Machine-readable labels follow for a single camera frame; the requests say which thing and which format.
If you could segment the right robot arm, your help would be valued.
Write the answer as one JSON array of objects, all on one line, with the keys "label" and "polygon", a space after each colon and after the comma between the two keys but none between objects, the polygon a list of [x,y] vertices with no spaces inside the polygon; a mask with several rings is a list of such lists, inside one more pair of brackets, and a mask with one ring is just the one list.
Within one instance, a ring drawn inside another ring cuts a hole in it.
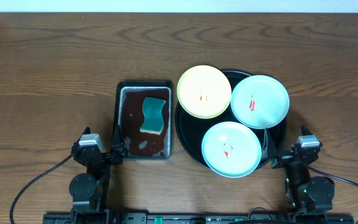
[{"label": "right robot arm", "polygon": [[264,131],[263,151],[272,168],[285,170],[286,198],[293,209],[286,219],[291,223],[327,223],[326,212],[333,209],[335,184],[329,177],[310,175],[309,165],[318,159],[322,143],[305,126],[289,151],[278,151],[268,130]]}]

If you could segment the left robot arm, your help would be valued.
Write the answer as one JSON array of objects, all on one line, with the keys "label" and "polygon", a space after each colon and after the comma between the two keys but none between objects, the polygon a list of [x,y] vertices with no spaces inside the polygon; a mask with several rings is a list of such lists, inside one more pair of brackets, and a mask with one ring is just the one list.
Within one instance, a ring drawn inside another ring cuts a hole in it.
[{"label": "left robot arm", "polygon": [[72,145],[74,161],[85,166],[86,172],[76,175],[69,185],[70,223],[122,223],[122,215],[107,206],[111,166],[121,165],[128,155],[120,125],[114,127],[110,151],[102,152],[102,148],[100,136],[89,127]]}]

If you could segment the yellow plate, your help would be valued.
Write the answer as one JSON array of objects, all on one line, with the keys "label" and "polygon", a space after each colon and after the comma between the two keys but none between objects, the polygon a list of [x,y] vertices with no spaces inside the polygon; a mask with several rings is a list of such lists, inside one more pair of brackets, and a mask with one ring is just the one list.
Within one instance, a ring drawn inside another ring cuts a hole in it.
[{"label": "yellow plate", "polygon": [[231,95],[228,78],[209,65],[189,68],[177,83],[177,97],[181,107],[196,118],[219,116],[229,106]]}]

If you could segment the rectangular metal soapy tray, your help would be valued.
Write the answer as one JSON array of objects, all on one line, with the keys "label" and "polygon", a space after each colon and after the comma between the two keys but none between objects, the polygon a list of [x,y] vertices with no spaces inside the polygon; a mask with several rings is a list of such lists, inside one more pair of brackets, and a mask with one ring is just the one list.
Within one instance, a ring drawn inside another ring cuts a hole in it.
[{"label": "rectangular metal soapy tray", "polygon": [[172,83],[117,85],[111,151],[124,159],[168,159],[172,136]]}]

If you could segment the pale green plate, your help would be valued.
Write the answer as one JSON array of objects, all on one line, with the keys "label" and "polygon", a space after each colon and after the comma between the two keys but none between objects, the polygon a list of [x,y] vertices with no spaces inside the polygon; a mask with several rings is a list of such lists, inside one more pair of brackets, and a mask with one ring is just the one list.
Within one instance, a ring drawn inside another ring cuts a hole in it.
[{"label": "pale green plate", "polygon": [[231,109],[236,119],[254,129],[276,126],[287,115],[290,99],[275,78],[253,75],[240,81],[232,92]]},{"label": "pale green plate", "polygon": [[212,171],[235,179],[256,170],[262,158],[262,146],[250,128],[225,121],[208,129],[201,142],[201,153]]}]

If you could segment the round black tray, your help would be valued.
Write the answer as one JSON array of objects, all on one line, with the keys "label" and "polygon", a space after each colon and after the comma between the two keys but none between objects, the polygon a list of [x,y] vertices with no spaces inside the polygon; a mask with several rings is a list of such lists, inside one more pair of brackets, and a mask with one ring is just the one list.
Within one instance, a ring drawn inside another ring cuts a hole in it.
[{"label": "round black tray", "polygon": [[[247,72],[241,70],[223,70],[223,74],[228,78],[229,83],[231,84],[232,91],[236,85],[245,78],[253,76]],[[189,113],[187,113],[180,104],[177,104],[175,112],[175,128],[178,134],[178,138],[181,142],[181,145],[185,151],[200,165],[208,168],[209,166],[203,159],[201,153],[201,142],[204,135],[209,128],[215,124],[222,123],[225,121],[239,122],[236,117],[233,115],[231,104],[229,107],[219,116],[210,119],[201,119],[196,118]],[[276,131],[277,141],[275,146],[276,150],[280,151],[285,140],[286,131],[287,131],[287,121],[286,117],[278,123],[276,126],[271,127]],[[258,137],[261,146],[264,143],[264,129],[254,129],[250,128],[255,135]],[[262,159],[259,162],[257,169],[263,167],[269,162],[269,159]]]}]

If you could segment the green yellow sponge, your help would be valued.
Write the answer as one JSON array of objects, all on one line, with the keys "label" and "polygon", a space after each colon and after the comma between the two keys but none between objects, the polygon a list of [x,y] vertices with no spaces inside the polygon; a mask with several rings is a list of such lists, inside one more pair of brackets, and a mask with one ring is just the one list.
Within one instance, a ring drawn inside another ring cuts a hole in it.
[{"label": "green yellow sponge", "polygon": [[163,107],[166,101],[158,98],[146,97],[142,104],[144,122],[140,132],[160,135],[164,127]]}]

